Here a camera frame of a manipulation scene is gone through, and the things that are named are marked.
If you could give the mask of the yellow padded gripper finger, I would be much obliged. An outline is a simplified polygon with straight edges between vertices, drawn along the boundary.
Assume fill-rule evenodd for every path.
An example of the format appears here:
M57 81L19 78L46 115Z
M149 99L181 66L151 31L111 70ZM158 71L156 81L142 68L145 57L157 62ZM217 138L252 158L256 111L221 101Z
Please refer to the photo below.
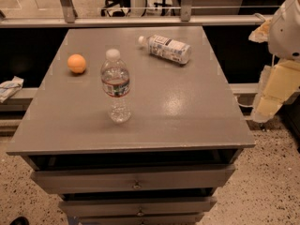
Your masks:
M251 119L257 123L269 121L299 87L299 62L282 60L274 66L265 66L253 101Z
M248 37L250 41L263 43L268 41L269 28L270 28L270 20L266 20L263 24L261 24L258 28L252 31Z

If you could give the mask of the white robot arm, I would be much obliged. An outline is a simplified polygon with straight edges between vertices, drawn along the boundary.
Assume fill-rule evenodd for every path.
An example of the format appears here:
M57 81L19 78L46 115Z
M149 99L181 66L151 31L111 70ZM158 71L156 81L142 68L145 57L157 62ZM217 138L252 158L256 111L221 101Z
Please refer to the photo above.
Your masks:
M251 119L265 123L300 87L300 0L285 0L248 39L267 41L269 52L278 58L263 68L252 104Z

